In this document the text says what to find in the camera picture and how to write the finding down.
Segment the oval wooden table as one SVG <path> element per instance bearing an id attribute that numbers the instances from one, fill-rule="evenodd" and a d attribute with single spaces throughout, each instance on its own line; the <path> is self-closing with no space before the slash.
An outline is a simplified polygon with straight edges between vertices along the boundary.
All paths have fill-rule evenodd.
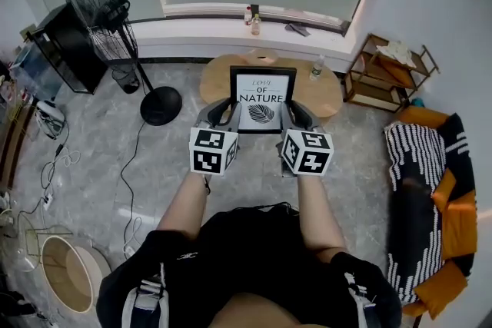
<path id="1" fill-rule="evenodd" d="M 200 94 L 208 104 L 230 96 L 230 67 L 232 65 L 251 66 L 244 55 L 221 55 L 212 59 L 201 75 Z M 324 68 L 316 81 L 310 79 L 312 61 L 280 58 L 267 66 L 296 68 L 293 99 L 310 109 L 321 119 L 335 115 L 342 105 L 341 83 L 335 73 Z"/>

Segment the round beige ribbed tray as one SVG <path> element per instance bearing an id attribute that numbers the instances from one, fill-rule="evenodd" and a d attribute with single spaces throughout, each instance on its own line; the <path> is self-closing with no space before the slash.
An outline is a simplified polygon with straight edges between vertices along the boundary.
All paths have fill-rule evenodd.
<path id="1" fill-rule="evenodd" d="M 278 60 L 278 54 L 271 49 L 256 48 L 245 54 L 244 60 L 250 65 L 272 65 Z"/>

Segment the black framed nature print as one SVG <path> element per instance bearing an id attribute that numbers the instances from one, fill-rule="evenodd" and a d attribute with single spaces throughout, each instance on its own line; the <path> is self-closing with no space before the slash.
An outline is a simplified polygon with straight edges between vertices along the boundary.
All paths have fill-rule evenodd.
<path id="1" fill-rule="evenodd" d="M 231 101 L 241 104 L 238 131 L 279 133 L 281 105 L 292 99 L 296 74 L 296 68 L 232 65 Z"/>

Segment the white iron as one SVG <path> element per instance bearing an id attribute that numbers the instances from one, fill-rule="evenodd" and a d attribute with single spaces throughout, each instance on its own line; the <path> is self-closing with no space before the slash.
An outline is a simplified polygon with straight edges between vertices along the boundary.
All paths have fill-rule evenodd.
<path id="1" fill-rule="evenodd" d="M 38 101 L 35 110 L 35 120 L 43 133 L 56 140 L 65 127 L 65 116 L 50 101 Z"/>

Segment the white patterned cloth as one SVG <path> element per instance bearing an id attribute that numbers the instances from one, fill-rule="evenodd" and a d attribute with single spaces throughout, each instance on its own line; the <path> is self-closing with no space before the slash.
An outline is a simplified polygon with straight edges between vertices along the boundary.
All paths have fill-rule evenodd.
<path id="1" fill-rule="evenodd" d="M 382 55 L 392 58 L 401 64 L 409 65 L 411 62 L 411 51 L 401 41 L 389 41 L 387 45 L 377 45 L 376 48 Z"/>

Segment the grey cloth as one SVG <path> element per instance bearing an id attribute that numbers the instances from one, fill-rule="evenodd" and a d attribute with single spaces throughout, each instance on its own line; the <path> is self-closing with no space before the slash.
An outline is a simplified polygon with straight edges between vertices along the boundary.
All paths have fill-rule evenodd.
<path id="1" fill-rule="evenodd" d="M 308 37 L 311 35 L 311 33 L 308 31 L 308 29 L 305 26 L 297 22 L 291 22 L 286 24 L 285 30 L 295 32 L 303 37 Z"/>

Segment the clear storage box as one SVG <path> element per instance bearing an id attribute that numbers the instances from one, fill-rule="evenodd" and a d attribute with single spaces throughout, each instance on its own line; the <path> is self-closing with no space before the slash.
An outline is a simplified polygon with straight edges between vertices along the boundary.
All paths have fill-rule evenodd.
<path id="1" fill-rule="evenodd" d="M 54 101 L 63 80 L 36 44 L 29 42 L 9 68 L 18 84 L 40 101 Z"/>

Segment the brown wooden board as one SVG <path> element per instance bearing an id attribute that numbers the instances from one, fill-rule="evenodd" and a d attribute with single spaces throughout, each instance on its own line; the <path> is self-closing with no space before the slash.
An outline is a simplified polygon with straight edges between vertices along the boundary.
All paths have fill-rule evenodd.
<path id="1" fill-rule="evenodd" d="M 0 189 L 13 187 L 22 144 L 34 112 L 32 106 L 18 108 L 13 119 L 7 117 L 0 127 Z"/>

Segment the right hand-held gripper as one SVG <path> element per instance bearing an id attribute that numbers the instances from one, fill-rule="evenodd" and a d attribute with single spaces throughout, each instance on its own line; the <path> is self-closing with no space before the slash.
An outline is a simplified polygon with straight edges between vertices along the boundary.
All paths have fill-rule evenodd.
<path id="1" fill-rule="evenodd" d="M 281 175 L 324 176 L 334 145 L 320 120 L 304 105 L 292 100 L 281 104 L 281 138 L 277 145 Z"/>

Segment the wooden shelf rack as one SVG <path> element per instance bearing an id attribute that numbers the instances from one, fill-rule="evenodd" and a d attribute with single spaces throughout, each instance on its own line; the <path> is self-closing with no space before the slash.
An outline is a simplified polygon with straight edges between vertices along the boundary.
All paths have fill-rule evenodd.
<path id="1" fill-rule="evenodd" d="M 344 101 L 396 113 L 406 105 L 424 82 L 440 68 L 426 46 L 411 51 L 409 65 L 382 55 L 377 45 L 390 40 L 370 33 L 343 79 Z"/>

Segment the person's left forearm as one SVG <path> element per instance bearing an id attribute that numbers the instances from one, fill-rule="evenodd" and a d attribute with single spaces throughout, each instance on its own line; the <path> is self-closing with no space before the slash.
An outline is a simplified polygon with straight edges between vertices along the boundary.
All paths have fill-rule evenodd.
<path id="1" fill-rule="evenodd" d="M 188 172 L 160 219 L 157 230 L 175 231 L 188 239 L 195 239 L 200 232 L 210 194 L 210 179 L 210 175 Z"/>

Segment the clear plastic bottle green label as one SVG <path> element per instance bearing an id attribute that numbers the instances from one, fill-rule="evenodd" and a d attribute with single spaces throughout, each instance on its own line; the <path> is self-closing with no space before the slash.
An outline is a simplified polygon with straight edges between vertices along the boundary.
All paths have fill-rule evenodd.
<path id="1" fill-rule="evenodd" d="M 325 65 L 325 57 L 323 55 L 319 55 L 311 67 L 310 79 L 312 81 L 316 81 L 320 77 L 321 72 L 324 69 L 324 65 Z"/>

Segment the black standing fan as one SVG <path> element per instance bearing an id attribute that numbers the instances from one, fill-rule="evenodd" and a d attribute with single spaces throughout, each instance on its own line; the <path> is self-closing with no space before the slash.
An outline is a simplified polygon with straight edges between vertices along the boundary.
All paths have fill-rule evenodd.
<path id="1" fill-rule="evenodd" d="M 179 92 L 169 86 L 153 87 L 138 56 L 138 45 L 129 21 L 129 0 L 65 0 L 87 29 L 96 55 L 112 70 L 133 65 L 140 85 L 147 88 L 140 104 L 145 123 L 161 126 L 174 120 L 182 107 Z"/>

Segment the person's right forearm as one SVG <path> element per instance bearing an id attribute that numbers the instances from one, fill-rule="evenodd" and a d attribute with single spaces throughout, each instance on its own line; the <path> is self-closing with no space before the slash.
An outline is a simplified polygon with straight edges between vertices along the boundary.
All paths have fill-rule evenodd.
<path id="1" fill-rule="evenodd" d="M 331 211 L 320 177 L 298 175 L 299 221 L 306 247 L 325 263 L 347 252 L 341 228 Z"/>

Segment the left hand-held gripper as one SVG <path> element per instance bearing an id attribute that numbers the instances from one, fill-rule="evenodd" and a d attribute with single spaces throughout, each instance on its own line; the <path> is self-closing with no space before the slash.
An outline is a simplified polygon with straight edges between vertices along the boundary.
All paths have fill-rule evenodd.
<path id="1" fill-rule="evenodd" d="M 236 157 L 241 103 L 230 98 L 203 108 L 191 128 L 189 159 L 191 172 L 223 176 Z"/>

